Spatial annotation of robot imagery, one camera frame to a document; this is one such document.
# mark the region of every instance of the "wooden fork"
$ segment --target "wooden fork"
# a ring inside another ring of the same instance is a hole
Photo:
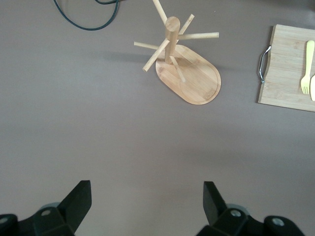
[[[305,66],[305,75],[301,80],[301,89],[304,94],[310,94],[310,80],[311,80],[311,66],[313,61],[315,43],[313,40],[310,40],[306,44],[306,66]]]

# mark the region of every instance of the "metal handle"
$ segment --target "metal handle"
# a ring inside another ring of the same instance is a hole
[[[263,60],[264,60],[264,56],[270,51],[270,49],[271,49],[271,46],[269,46],[267,48],[267,50],[260,57],[258,73],[259,73],[260,81],[261,81],[262,84],[265,83],[265,79],[264,79],[263,75],[261,74],[261,67],[262,67],[262,63],[263,63]]]

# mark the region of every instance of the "wooden mug tree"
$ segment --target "wooden mug tree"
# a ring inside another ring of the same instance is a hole
[[[184,34],[194,15],[190,15],[180,29],[180,21],[167,18],[159,0],[153,0],[165,25],[165,39],[160,46],[134,42],[135,46],[156,50],[143,67],[144,71],[156,62],[159,78],[176,94],[191,104],[201,105],[212,101],[221,87],[218,70],[193,50],[178,45],[179,40],[218,38],[219,33]]]

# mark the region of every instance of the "bamboo cutting board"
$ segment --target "bamboo cutting board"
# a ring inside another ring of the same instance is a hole
[[[303,94],[300,86],[305,74],[306,43],[309,40],[315,40],[313,29],[274,26],[259,103],[315,112],[311,95]],[[311,76],[314,74],[315,58]]]

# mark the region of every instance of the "metal screw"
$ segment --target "metal screw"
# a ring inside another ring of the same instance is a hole
[[[231,215],[234,217],[240,217],[242,214],[238,210],[232,210]]]
[[[0,224],[3,224],[7,221],[8,221],[8,218],[4,217],[4,218],[0,219]]]
[[[41,213],[41,216],[45,216],[45,215],[49,215],[50,214],[50,210],[45,210]]]
[[[279,219],[279,218],[273,218],[272,219],[272,222],[275,224],[275,225],[278,225],[278,226],[284,226],[284,222]]]

